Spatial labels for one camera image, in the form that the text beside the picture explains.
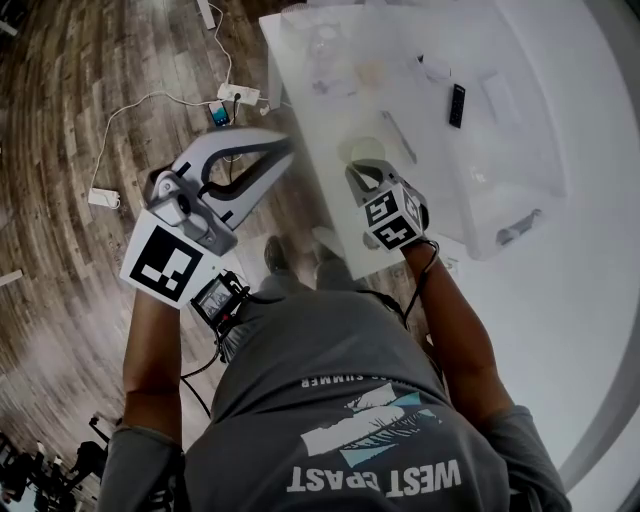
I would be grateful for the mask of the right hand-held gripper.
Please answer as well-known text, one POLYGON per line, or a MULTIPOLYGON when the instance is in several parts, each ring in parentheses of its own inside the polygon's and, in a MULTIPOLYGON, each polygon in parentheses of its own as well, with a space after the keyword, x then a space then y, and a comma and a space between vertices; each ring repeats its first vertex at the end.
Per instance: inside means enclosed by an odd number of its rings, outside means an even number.
POLYGON ((393 251, 424 236, 430 222, 426 201, 408 184, 387 183, 399 181, 390 162, 359 159, 346 167, 345 177, 364 212, 362 241, 368 249, 393 251))

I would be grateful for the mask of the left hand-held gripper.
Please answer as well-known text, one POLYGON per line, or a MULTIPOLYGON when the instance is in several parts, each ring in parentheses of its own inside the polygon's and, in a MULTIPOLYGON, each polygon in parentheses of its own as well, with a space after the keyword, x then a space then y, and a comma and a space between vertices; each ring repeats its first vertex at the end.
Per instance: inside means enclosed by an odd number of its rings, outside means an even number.
POLYGON ((292 139, 264 128, 226 127, 199 136, 171 171, 147 183, 147 204, 120 278, 171 307, 184 307, 220 274, 222 257, 237 244, 233 231, 293 159, 292 139), (209 181, 216 161, 247 153, 262 156, 228 185, 209 181))

